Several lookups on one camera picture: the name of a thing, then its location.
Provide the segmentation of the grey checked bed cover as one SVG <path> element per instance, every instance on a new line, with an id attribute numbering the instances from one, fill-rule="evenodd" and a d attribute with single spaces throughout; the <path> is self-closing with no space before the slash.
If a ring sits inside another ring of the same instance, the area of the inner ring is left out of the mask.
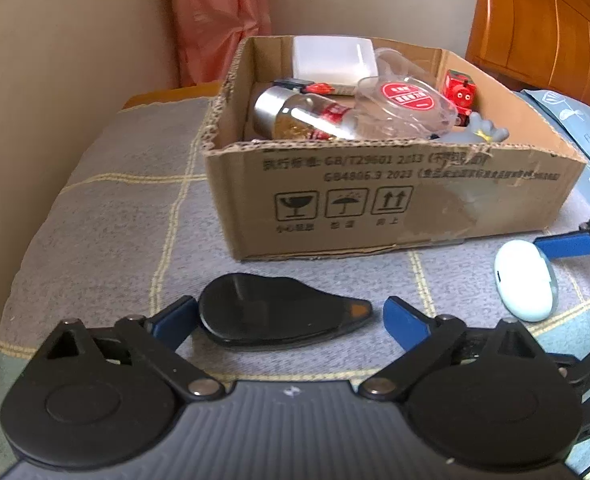
<path id="1" fill-rule="evenodd" d="M 511 237 L 344 259 L 232 259 L 195 142 L 207 106 L 207 99 L 194 99 L 124 110 L 86 150 L 10 289 L 0 322 L 0 407 L 58 321 L 80 318 L 102 327 L 126 314 L 147 314 L 153 285 L 161 308 L 183 295 L 199 296 L 229 272 L 287 276 L 373 304 L 368 326 L 295 350 L 229 351 L 196 330 L 182 354 L 221 378 L 359 382 L 401 353 L 381 325 L 391 295 L 470 326 L 494 326 L 507 315 L 490 273 L 496 251 Z M 557 309 L 530 329 L 547 351 L 581 359 L 590 351 L 590 255 L 558 260 L 554 272 Z M 0 427 L 0 474 L 13 462 Z"/>

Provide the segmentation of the clear plastic cup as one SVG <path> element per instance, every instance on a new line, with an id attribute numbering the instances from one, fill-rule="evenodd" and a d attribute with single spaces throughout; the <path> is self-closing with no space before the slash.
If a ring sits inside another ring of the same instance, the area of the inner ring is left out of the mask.
<path id="1" fill-rule="evenodd" d="M 391 48 L 377 48 L 374 50 L 377 72 L 380 77 L 389 79 L 412 77 L 434 86 L 436 76 L 429 70 L 405 58 L 400 52 Z"/>

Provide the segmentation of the clear container with red label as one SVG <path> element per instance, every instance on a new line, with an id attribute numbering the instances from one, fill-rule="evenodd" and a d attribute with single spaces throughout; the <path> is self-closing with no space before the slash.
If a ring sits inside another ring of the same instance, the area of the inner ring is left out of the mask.
<path id="1" fill-rule="evenodd" d="M 359 81 L 353 107 L 377 138 L 441 136 L 455 127 L 458 110 L 447 98 L 414 77 L 369 77 Z"/>

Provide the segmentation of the wooden bedside frame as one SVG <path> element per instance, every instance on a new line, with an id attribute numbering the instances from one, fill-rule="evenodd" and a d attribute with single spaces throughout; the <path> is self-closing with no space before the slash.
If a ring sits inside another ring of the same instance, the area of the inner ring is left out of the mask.
<path id="1" fill-rule="evenodd" d="M 127 110 L 128 108 L 155 103 L 179 102 L 197 98 L 211 98 L 219 92 L 220 87 L 220 81 L 213 81 L 207 82 L 207 84 L 196 84 L 196 86 L 191 87 L 153 91 L 139 94 L 138 96 L 132 96 L 132 98 L 124 103 L 122 108 Z"/>

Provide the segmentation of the blue floral pillow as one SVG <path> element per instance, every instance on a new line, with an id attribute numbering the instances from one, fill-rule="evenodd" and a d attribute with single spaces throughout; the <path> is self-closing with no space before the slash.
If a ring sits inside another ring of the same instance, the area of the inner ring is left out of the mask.
<path id="1" fill-rule="evenodd" d="M 522 90 L 518 96 L 587 158 L 576 188 L 590 205 L 590 106 L 552 90 Z"/>

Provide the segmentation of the orange wooden headboard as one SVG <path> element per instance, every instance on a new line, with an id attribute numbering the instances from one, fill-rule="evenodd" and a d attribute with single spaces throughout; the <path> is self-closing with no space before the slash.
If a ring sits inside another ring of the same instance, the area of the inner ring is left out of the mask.
<path id="1" fill-rule="evenodd" d="M 590 106 L 590 0 L 478 0 L 466 59 Z"/>

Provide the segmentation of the glass jar with gold beads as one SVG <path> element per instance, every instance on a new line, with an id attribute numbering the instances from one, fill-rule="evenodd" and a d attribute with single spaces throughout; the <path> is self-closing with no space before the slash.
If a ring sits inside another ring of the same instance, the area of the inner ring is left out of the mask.
<path id="1" fill-rule="evenodd" d="M 278 86 L 260 93 L 253 124 L 258 134 L 278 141 L 358 139 L 358 118 L 350 107 Z"/>

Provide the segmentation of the frosted green-label bottle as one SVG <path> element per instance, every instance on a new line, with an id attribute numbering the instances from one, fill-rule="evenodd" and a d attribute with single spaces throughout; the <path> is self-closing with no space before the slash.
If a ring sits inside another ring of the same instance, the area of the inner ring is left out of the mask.
<path id="1" fill-rule="evenodd" d="M 292 42 L 293 76 L 297 79 L 355 87 L 376 76 L 373 43 L 348 36 L 295 36 Z"/>

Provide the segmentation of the grey shark toy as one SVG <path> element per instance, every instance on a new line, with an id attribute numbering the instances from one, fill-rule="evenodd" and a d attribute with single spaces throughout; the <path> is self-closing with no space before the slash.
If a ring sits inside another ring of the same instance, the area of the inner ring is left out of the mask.
<path id="1" fill-rule="evenodd" d="M 452 144 L 492 144 L 504 142 L 509 136 L 508 129 L 497 128 L 491 120 L 484 119 L 480 114 L 472 112 L 466 128 L 450 131 L 442 136 L 432 136 L 432 140 Z"/>

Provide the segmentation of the red toy train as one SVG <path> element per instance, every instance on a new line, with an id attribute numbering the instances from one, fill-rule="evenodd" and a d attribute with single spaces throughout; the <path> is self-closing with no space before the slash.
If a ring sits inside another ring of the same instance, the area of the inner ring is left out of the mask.
<path id="1" fill-rule="evenodd" d="M 456 125 L 469 125 L 476 94 L 476 84 L 471 76 L 458 70 L 447 70 L 441 94 L 457 109 Z"/>

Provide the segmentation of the open cardboard box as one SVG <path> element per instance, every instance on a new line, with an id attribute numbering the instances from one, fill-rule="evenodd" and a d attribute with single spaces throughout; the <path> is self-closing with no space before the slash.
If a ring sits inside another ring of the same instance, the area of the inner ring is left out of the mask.
<path id="1" fill-rule="evenodd" d="M 202 127 L 203 155 L 225 243 L 237 260 L 369 252 L 540 231 L 586 160 L 534 107 L 464 58 L 396 42 L 423 70 L 469 74 L 499 144 L 424 140 L 263 140 L 253 106 L 292 73 L 289 36 L 251 37 L 235 53 Z"/>

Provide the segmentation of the black blue red toy cube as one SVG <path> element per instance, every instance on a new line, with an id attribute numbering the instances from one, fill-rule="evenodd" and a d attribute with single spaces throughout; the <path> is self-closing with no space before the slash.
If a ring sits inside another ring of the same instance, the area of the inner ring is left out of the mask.
<path id="1" fill-rule="evenodd" d="M 312 93 L 318 96 L 333 96 L 336 89 L 325 82 L 314 82 L 311 80 L 296 78 L 274 79 L 272 84 L 276 87 L 286 88 L 299 93 Z"/>

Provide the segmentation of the black teardrop case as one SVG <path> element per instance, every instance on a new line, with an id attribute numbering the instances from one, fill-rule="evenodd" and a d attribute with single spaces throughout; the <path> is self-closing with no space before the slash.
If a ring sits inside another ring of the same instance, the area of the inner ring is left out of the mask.
<path id="1" fill-rule="evenodd" d="M 293 278 L 229 273 L 199 296 L 199 321 L 216 344 L 244 351 L 310 346 L 353 333 L 373 315 L 370 301 L 338 296 Z"/>

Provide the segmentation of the white earbuds case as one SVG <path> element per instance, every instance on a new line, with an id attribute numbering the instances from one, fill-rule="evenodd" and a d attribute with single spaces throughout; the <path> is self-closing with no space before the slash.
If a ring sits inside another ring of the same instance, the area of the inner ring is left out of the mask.
<path id="1" fill-rule="evenodd" d="M 496 253 L 494 278 L 504 307 L 523 322 L 542 322 L 558 303 L 556 274 L 534 243 L 504 243 Z"/>

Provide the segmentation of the pink patterned curtain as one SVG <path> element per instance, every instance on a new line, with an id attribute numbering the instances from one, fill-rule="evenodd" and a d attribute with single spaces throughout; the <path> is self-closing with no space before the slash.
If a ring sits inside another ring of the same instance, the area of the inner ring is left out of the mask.
<path id="1" fill-rule="evenodd" d="M 271 34 L 269 0 L 171 0 L 184 87 L 222 79 L 239 43 Z"/>

